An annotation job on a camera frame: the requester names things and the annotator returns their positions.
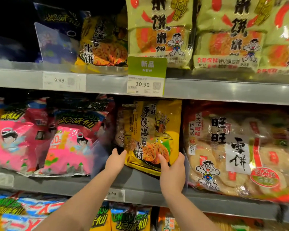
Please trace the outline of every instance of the price label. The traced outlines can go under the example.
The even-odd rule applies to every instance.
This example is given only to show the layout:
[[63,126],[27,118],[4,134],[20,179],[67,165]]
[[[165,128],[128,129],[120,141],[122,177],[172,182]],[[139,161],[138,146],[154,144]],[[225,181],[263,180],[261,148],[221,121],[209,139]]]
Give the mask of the price label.
[[157,97],[164,95],[166,58],[128,57],[127,61],[127,93]]
[[86,74],[44,71],[43,89],[57,91],[86,91]]
[[125,202],[125,190],[110,188],[105,200]]
[[14,187],[14,176],[12,174],[0,173],[0,186]]

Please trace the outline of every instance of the pink snack bag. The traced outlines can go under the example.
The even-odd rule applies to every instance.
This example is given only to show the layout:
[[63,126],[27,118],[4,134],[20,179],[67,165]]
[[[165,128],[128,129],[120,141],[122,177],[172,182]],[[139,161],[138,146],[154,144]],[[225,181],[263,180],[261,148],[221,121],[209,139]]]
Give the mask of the pink snack bag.
[[0,166],[31,175],[46,128],[46,98],[7,108],[0,118]]
[[94,164],[93,147],[104,134],[106,117],[114,108],[112,98],[98,97],[88,108],[55,112],[57,132],[44,167],[37,176],[88,175]]

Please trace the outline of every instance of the hand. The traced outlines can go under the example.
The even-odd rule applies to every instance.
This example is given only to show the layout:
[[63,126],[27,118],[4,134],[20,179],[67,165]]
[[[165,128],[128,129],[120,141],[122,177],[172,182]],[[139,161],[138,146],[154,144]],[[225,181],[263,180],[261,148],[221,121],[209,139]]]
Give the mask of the hand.
[[184,155],[179,152],[177,160],[171,167],[168,166],[163,155],[158,154],[158,157],[161,162],[160,185],[163,196],[166,198],[173,194],[180,194],[185,184]]
[[122,170],[126,157],[126,150],[118,154],[116,148],[112,150],[112,154],[108,157],[105,165],[105,170],[113,174],[115,177],[119,174]]

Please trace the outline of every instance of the forearm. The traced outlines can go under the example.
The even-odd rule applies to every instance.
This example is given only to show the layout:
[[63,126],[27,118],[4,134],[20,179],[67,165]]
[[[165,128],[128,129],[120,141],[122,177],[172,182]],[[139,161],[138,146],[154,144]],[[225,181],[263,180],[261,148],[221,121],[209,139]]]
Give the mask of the forearm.
[[36,231],[89,231],[116,176],[101,171],[82,190],[47,217]]
[[165,199],[181,230],[221,231],[183,194],[170,194]]

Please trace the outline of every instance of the price 9.99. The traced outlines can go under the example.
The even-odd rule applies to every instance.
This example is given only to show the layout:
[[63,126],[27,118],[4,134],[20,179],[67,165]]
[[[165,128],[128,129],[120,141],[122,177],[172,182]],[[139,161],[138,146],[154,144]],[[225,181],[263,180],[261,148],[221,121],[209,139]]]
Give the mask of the price 9.99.
[[54,81],[55,82],[64,82],[64,79],[63,78],[54,78]]
[[136,86],[149,87],[150,84],[148,82],[136,82]]

